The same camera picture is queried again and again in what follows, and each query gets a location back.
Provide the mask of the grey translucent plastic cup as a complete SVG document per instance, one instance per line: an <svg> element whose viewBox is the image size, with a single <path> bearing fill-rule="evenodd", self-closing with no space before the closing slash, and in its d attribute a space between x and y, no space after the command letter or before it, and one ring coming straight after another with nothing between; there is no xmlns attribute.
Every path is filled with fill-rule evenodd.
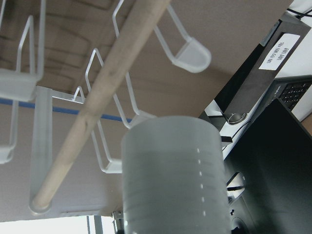
<svg viewBox="0 0 312 234"><path fill-rule="evenodd" d="M127 234L228 234L221 136L211 123L158 117L121 141Z"/></svg>

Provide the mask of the black power supply box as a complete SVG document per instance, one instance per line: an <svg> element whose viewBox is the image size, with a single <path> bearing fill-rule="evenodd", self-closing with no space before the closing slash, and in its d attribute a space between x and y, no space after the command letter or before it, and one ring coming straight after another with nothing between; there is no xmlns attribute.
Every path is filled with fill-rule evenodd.
<svg viewBox="0 0 312 234"><path fill-rule="evenodd" d="M219 130L225 123L234 126L246 120L311 30L302 20L284 13L202 112L200 119Z"/></svg>

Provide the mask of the black computer monitor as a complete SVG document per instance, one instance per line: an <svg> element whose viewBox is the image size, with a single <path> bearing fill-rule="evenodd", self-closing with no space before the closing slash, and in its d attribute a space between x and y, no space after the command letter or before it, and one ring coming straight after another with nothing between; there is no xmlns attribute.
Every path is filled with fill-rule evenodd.
<svg viewBox="0 0 312 234"><path fill-rule="evenodd" d="M243 176L229 205L233 234L309 234L312 231L312 137L274 100L225 159L227 177Z"/></svg>

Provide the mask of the brown paper table mat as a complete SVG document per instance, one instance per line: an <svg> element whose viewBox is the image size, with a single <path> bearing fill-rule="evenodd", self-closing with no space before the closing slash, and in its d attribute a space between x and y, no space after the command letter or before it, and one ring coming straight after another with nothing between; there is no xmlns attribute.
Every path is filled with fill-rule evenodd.
<svg viewBox="0 0 312 234"><path fill-rule="evenodd" d="M174 0L188 34L212 53L210 66L189 73L174 66L155 34L135 60L130 78L139 109L156 116L199 116L252 50L268 34L289 0ZM116 0L49 0L46 3L45 63L41 86L74 93L85 86L94 48L107 57L115 40ZM19 109L13 159L0 167L1 221L32 219L29 209L34 110ZM46 218L108 215L122 206L121 176L103 173L91 140L56 193Z"/></svg>

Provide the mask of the black keyboard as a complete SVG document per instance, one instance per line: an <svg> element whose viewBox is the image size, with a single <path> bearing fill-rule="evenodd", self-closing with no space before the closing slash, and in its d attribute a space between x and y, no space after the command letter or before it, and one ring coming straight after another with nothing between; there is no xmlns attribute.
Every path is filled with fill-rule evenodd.
<svg viewBox="0 0 312 234"><path fill-rule="evenodd" d="M269 88L269 103L280 99L290 111L301 100L312 84L312 76L294 76L274 79Z"/></svg>

